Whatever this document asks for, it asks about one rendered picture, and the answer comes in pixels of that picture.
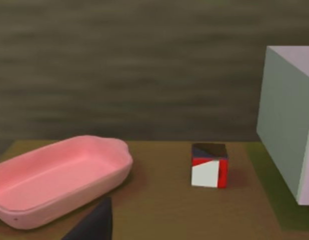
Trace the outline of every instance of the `pink patch on box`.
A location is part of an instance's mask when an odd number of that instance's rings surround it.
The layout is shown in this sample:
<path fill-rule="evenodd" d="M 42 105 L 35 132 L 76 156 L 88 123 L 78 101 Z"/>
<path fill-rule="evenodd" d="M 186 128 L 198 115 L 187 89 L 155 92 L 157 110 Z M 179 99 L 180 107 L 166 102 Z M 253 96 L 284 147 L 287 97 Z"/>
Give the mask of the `pink patch on box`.
<path fill-rule="evenodd" d="M 124 141 L 89 135 L 16 156 L 0 163 L 0 219 L 45 225 L 119 186 L 132 163 Z"/>

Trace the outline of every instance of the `pink tray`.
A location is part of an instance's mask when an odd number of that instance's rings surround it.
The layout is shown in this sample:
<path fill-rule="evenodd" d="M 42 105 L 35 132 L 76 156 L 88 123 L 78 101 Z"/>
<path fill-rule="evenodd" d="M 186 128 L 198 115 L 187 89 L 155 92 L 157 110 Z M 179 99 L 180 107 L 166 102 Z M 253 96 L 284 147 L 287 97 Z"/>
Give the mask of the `pink tray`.
<path fill-rule="evenodd" d="M 133 160 L 115 138 L 77 136 L 0 163 L 0 219 L 34 229 L 120 185 Z"/>

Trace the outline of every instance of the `small box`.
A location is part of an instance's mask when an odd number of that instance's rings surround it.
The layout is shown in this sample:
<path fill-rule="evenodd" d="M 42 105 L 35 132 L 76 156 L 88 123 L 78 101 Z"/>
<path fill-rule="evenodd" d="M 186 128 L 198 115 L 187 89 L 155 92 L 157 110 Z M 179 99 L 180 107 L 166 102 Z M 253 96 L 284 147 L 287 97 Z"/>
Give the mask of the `small box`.
<path fill-rule="evenodd" d="M 227 186 L 228 159 L 225 144 L 193 144 L 191 151 L 191 185 L 225 188 Z"/>

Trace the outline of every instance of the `wall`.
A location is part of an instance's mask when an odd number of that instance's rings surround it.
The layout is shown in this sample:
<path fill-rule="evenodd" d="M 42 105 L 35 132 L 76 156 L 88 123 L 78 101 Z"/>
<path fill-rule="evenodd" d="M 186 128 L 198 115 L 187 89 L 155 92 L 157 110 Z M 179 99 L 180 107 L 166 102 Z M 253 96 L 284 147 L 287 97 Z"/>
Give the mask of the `wall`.
<path fill-rule="evenodd" d="M 257 140 L 266 45 L 309 45 L 309 1 L 0 0 L 0 151 Z"/>

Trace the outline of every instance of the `dark green surface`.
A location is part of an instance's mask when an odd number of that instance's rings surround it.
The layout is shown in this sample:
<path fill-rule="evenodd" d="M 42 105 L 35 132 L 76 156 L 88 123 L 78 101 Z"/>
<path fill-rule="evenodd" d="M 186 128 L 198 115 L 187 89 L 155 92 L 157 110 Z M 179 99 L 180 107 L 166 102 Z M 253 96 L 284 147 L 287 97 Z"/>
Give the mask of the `dark green surface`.
<path fill-rule="evenodd" d="M 247 153 L 283 230 L 309 231 L 309 206 L 299 206 L 260 142 L 246 143 Z"/>

